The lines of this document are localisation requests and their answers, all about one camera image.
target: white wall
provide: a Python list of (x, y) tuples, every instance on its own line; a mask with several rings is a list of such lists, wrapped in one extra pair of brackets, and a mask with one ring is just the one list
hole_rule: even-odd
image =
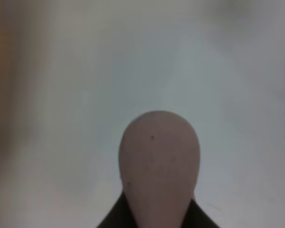
[(196, 198), (221, 227), (285, 228), (285, 0), (253, 0), (242, 17), (203, 6), (48, 3), (35, 135), (17, 141), (12, 180), (0, 185), (13, 189), (6, 227), (95, 227), (121, 191), (124, 128), (164, 109), (198, 133)]

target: blurry background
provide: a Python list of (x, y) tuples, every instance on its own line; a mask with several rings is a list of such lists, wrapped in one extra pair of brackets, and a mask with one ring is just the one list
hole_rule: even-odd
[(176, 112), (196, 199), (222, 228), (285, 228), (285, 0), (18, 0), (0, 228), (95, 227), (121, 192), (123, 130)]

